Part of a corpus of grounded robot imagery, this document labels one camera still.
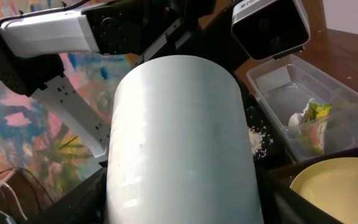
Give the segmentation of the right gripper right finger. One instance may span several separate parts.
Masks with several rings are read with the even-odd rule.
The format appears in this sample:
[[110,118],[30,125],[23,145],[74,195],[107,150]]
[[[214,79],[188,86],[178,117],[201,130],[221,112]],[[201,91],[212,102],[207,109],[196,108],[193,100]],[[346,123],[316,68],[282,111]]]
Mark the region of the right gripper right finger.
[[265,223],[330,224],[339,220],[315,207],[261,167],[255,168]]

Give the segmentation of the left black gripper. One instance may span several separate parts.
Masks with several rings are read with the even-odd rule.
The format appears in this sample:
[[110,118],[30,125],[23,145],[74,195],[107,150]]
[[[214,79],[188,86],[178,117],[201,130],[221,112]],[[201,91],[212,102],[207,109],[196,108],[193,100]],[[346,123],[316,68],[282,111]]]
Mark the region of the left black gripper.
[[192,55],[210,60],[230,72],[237,70],[250,56],[232,33],[232,13],[238,1],[231,1],[211,22],[201,27],[198,18],[178,18],[168,27],[132,67],[169,55]]

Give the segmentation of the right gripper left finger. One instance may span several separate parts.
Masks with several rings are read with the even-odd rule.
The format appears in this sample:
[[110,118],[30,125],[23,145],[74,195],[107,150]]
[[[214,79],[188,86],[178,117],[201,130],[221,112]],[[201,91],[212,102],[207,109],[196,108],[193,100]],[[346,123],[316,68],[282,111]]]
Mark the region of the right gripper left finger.
[[28,224],[90,224],[104,222],[107,169],[101,168]]

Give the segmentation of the rice and food scraps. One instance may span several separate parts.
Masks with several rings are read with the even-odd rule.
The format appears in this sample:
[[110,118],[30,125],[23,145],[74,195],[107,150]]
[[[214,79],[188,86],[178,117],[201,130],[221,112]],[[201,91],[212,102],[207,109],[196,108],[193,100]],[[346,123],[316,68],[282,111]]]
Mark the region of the rice and food scraps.
[[268,148],[273,144],[273,136],[268,132],[266,126],[257,128],[248,127],[251,150],[254,160],[261,159],[267,155]]

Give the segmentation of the white tissue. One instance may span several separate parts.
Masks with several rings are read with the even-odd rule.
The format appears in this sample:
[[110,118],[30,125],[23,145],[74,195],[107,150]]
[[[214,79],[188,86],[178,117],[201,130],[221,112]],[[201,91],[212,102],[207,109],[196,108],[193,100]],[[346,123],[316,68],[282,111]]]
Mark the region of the white tissue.
[[302,123],[303,118],[305,117],[306,113],[309,110],[310,103],[316,103],[316,100],[314,98],[309,99],[305,108],[303,109],[303,111],[301,113],[294,113],[293,115],[291,115],[291,117],[288,121],[289,127],[298,126],[299,124]]

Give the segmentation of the green snack wrapper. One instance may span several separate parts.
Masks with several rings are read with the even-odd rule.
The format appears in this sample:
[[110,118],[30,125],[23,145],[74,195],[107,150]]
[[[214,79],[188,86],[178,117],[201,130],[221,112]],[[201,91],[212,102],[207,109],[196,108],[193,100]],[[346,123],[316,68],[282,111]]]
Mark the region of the green snack wrapper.
[[[330,114],[332,105],[330,104],[318,104],[310,103],[310,107],[302,123],[314,121]],[[322,121],[317,124],[313,124],[308,130],[303,131],[302,134],[308,137],[308,144],[312,151],[318,154],[324,154],[324,138],[326,132],[327,122]]]

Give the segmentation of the light blue bowl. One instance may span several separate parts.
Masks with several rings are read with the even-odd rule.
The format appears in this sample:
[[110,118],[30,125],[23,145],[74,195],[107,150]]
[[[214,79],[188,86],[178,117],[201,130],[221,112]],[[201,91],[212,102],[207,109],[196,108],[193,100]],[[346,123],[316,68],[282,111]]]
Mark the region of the light blue bowl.
[[106,223],[262,223],[239,85],[190,55],[145,62],[114,96]]

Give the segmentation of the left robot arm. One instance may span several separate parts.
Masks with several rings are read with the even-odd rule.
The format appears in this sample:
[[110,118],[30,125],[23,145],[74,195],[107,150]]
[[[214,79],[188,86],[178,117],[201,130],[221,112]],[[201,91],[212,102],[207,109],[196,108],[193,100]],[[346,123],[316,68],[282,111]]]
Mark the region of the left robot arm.
[[138,63],[194,55],[233,72],[249,57],[231,31],[231,1],[202,28],[214,1],[88,1],[0,19],[0,81],[33,97],[84,140],[101,166],[108,163],[111,127],[64,74],[62,53],[135,54]]

